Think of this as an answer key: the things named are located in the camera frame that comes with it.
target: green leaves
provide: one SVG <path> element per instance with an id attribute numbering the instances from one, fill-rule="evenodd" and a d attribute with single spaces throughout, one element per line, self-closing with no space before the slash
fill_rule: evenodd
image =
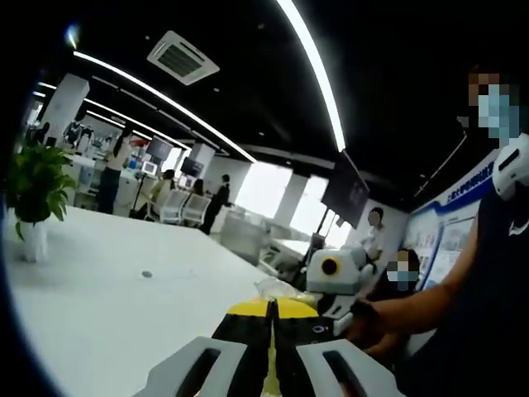
<path id="1" fill-rule="evenodd" d="M 68 194 L 76 183 L 63 174 L 62 167 L 70 163 L 64 151 L 57 147 L 24 146 L 12 159 L 4 192 L 6 204 L 15 209 L 23 222 L 40 222 L 52 213 L 64 220 Z M 17 234 L 22 238 L 20 224 Z"/>
<path id="2" fill-rule="evenodd" d="M 17 224 L 15 225 L 15 229 L 17 230 L 17 235 L 18 237 L 24 241 L 24 236 L 22 235 L 22 231 L 20 230 L 20 222 L 17 222 Z"/>

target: ceiling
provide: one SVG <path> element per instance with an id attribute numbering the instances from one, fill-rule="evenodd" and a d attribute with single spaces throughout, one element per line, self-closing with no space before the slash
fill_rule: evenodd
<path id="1" fill-rule="evenodd" d="M 373 199 L 404 210 L 415 208 L 494 148 L 486 132 L 473 127 L 467 78 L 474 65 L 483 63 L 513 73 L 520 51 L 510 50 L 519 45 L 513 39 L 517 24 L 512 20 L 505 34 L 498 28 L 498 34 L 480 40 L 476 31 L 485 30 L 466 17 L 418 18 L 406 10 L 381 12 L 346 0 L 332 5 L 317 0 L 295 3 L 325 65 L 346 150 L 366 178 Z M 265 153 L 250 151 L 257 160 L 290 166 L 301 174 L 330 175 L 321 161 L 306 161 L 314 158 L 332 164 L 339 155 L 312 66 L 275 0 L 150 4 L 150 10 L 130 9 L 126 14 L 112 9 L 86 12 L 78 21 L 78 51 L 146 82 L 236 144 L 267 148 Z M 486 22 L 482 25 L 490 31 Z M 220 71 L 184 86 L 148 62 L 147 55 L 169 30 L 199 48 Z M 219 147 L 219 154 L 245 160 L 152 93 L 73 57 L 72 49 L 62 46 L 50 57 L 41 81 L 56 85 L 65 73 L 89 79 L 88 97 L 97 103 L 175 139 L 204 141 L 200 136 L 205 137 Z M 111 116 L 90 104 L 84 106 Z M 470 116 L 469 137 L 428 182 L 465 136 L 457 116 Z M 293 153 L 309 157 L 289 158 Z"/>

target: potted plant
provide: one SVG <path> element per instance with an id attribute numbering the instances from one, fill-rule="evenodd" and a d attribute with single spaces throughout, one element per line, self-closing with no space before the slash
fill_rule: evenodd
<path id="1" fill-rule="evenodd" d="M 45 258 L 44 221 L 53 213 L 60 221 L 66 214 L 67 188 L 75 181 L 63 173 L 70 161 L 57 147 L 24 145 L 14 155 L 7 172 L 5 198 L 17 216 L 16 230 L 24 243 L 27 261 Z"/>

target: poster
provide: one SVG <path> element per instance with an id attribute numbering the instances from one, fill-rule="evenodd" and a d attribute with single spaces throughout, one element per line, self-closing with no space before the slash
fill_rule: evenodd
<path id="1" fill-rule="evenodd" d="M 467 175 L 409 218 L 403 242 L 419 256 L 417 289 L 437 285 L 454 266 L 468 239 L 479 201 L 492 187 L 492 151 Z"/>

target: monitor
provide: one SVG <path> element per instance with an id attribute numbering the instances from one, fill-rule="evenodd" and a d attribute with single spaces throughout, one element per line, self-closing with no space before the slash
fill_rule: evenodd
<path id="1" fill-rule="evenodd" d="M 144 161 L 143 165 L 141 166 L 141 172 L 148 175 L 156 175 L 156 171 L 158 170 L 158 165 L 155 163 L 151 163 L 150 161 Z"/>
<path id="2" fill-rule="evenodd" d="M 178 185 L 179 185 L 179 187 L 181 187 L 181 188 L 185 188 L 187 182 L 188 182 L 188 177 L 187 177 L 187 176 L 183 176 L 183 175 L 181 175 L 180 178 L 179 178 Z"/>
<path id="3" fill-rule="evenodd" d="M 157 136 L 153 136 L 152 141 L 150 141 L 150 144 L 147 146 L 146 153 L 156 157 L 157 159 L 166 161 L 167 157 L 169 157 L 171 149 L 173 149 L 173 145 L 162 139 L 159 139 Z"/>
<path id="4" fill-rule="evenodd" d="M 186 157 L 185 159 L 183 159 L 182 167 L 180 167 L 180 170 L 182 171 L 182 174 L 198 178 L 203 168 L 204 165 L 202 163 L 199 163 L 195 160 L 191 160 L 189 157 Z"/>
<path id="5" fill-rule="evenodd" d="M 323 194 L 322 203 L 353 228 L 357 228 L 368 198 L 367 184 L 347 154 L 341 153 Z"/>

